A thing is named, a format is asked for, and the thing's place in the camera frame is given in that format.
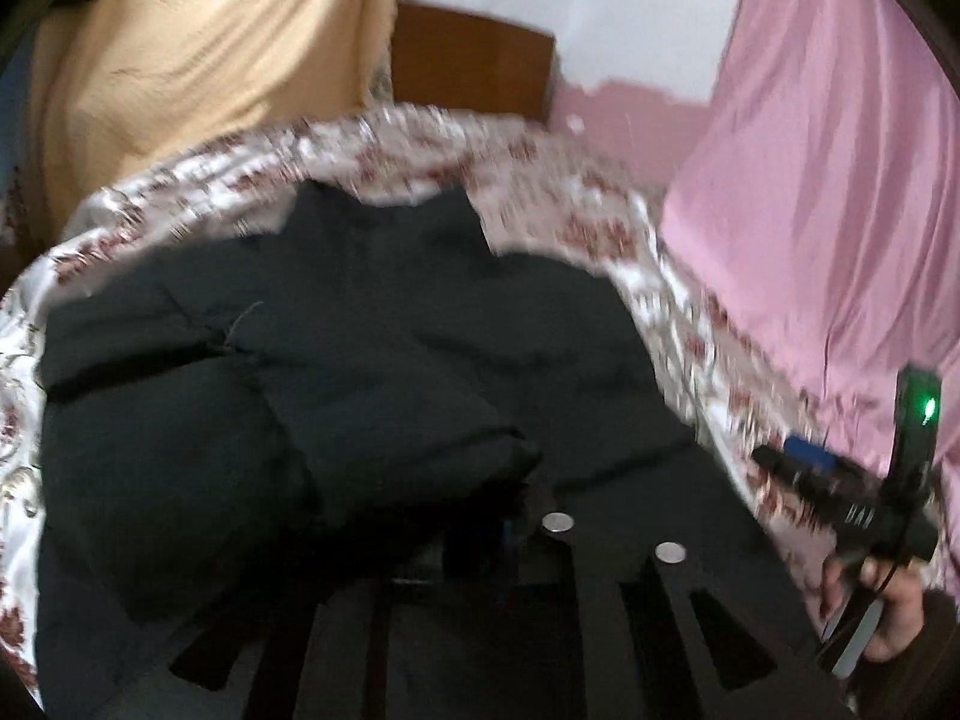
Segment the person's right hand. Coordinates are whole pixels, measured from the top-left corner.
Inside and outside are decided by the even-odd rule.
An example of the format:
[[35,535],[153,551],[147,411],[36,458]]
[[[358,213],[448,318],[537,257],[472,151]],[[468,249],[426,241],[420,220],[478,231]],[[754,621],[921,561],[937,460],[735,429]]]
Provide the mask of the person's right hand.
[[[838,554],[825,559],[820,582],[818,614],[832,621],[848,598],[844,561]],[[872,663],[884,663],[903,653],[924,628],[924,583],[918,564],[894,566],[889,561],[866,557],[859,583],[882,598],[882,616],[867,640],[862,656]]]

